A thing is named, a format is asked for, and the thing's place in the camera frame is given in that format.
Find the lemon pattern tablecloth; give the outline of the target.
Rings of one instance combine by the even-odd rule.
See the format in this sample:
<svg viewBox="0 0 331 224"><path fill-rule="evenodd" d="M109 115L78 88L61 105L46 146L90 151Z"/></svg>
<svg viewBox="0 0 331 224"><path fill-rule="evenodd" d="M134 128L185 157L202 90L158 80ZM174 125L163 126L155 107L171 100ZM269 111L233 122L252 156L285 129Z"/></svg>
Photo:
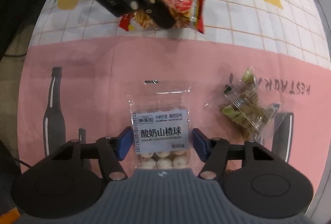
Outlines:
<svg viewBox="0 0 331 224"><path fill-rule="evenodd" d="M192 126L232 143L239 138L221 113L204 105L253 67L261 101L294 113L289 163L317 188L330 144L330 55L313 0L205 0L204 34L190 28L126 32L94 0L61 10L46 0L25 59L18 97L18 153L44 157L43 116L52 69L62 68L66 138L117 135L130 124L130 85L184 81Z"/></svg>

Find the orange mimi fries bag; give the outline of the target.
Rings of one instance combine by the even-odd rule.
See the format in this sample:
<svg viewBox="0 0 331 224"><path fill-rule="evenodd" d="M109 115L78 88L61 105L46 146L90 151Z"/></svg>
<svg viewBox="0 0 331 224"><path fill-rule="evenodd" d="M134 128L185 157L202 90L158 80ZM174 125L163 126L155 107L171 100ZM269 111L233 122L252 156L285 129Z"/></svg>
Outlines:
<svg viewBox="0 0 331 224"><path fill-rule="evenodd" d="M174 19L172 28L191 28L199 33L204 33L203 7L205 0L161 0ZM126 32L157 30L158 26L150 13L137 10L121 17L119 27Z"/></svg>

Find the clear bag green biscuits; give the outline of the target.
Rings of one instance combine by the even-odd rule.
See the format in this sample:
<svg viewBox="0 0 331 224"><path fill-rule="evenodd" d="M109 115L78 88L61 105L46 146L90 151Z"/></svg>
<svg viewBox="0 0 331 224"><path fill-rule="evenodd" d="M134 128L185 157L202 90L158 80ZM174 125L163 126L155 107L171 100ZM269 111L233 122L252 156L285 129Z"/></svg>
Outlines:
<svg viewBox="0 0 331 224"><path fill-rule="evenodd" d="M237 86L226 86L224 96L228 104L219 107L220 112L241 130L243 139L249 142L259 140L281 106L278 103L261 105L258 87L254 68L249 67Z"/></svg>

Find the white clear snack packet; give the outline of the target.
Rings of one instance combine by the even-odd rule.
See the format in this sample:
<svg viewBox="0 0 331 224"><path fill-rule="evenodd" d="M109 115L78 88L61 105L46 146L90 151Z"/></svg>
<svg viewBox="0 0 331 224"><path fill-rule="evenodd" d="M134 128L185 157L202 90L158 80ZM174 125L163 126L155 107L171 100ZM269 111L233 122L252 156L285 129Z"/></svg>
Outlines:
<svg viewBox="0 0 331 224"><path fill-rule="evenodd" d="M186 169L191 161L190 92L187 81L131 82L125 87L136 168Z"/></svg>

